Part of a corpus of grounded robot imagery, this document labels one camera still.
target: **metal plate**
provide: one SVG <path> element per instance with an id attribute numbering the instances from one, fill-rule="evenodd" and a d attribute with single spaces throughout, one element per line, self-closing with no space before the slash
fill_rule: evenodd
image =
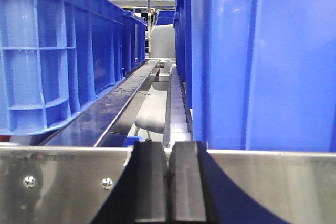
<path id="1" fill-rule="evenodd" d="M 295 224 L 336 220 L 336 155 L 208 150 L 243 191 Z"/>
<path id="2" fill-rule="evenodd" d="M 131 150 L 1 147 L 0 223 L 90 223 L 111 192 L 102 180 L 116 184 Z M 34 187 L 24 185 L 26 176 Z"/>

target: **chair seat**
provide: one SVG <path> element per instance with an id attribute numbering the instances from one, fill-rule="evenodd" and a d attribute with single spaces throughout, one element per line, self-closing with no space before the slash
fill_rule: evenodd
<path id="1" fill-rule="evenodd" d="M 135 119 L 136 127 L 163 134 L 167 98 L 147 95 Z"/>

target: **bolt head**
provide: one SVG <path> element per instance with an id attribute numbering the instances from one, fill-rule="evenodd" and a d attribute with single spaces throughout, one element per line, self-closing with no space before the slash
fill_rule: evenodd
<path id="1" fill-rule="evenodd" d="M 111 190 L 113 186 L 113 180 L 111 180 L 110 178 L 104 178 L 101 182 L 101 186 L 105 190 Z"/>
<path id="2" fill-rule="evenodd" d="M 35 184 L 36 184 L 36 179 L 33 176 L 29 175 L 29 176 L 24 177 L 23 185 L 25 187 L 32 188 L 35 186 Z"/>

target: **blue container wall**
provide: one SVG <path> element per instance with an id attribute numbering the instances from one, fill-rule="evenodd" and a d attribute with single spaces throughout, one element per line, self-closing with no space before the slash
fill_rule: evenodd
<path id="1" fill-rule="evenodd" d="M 0 0 L 0 9 L 0 135 L 60 128 L 123 78 L 123 10 L 108 0 Z"/>
<path id="2" fill-rule="evenodd" d="M 336 0 L 191 0 L 194 140 L 335 151 L 335 17 Z"/>
<path id="3" fill-rule="evenodd" d="M 176 22 L 176 60 L 181 64 L 177 64 L 177 71 L 183 81 L 186 81 L 186 105 L 192 108 L 192 51 L 191 51 L 191 0 L 176 0 L 176 11 L 179 13 L 181 24 Z"/>
<path id="4" fill-rule="evenodd" d="M 123 74 L 127 76 L 135 70 L 145 57 L 145 26 L 142 18 L 137 18 L 130 11 L 124 13 L 123 28 Z"/>

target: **chair backrest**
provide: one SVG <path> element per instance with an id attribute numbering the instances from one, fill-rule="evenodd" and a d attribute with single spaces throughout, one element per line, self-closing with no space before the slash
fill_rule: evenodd
<path id="1" fill-rule="evenodd" d="M 175 59 L 175 30 L 173 25 L 155 26 L 150 37 L 151 58 Z"/>

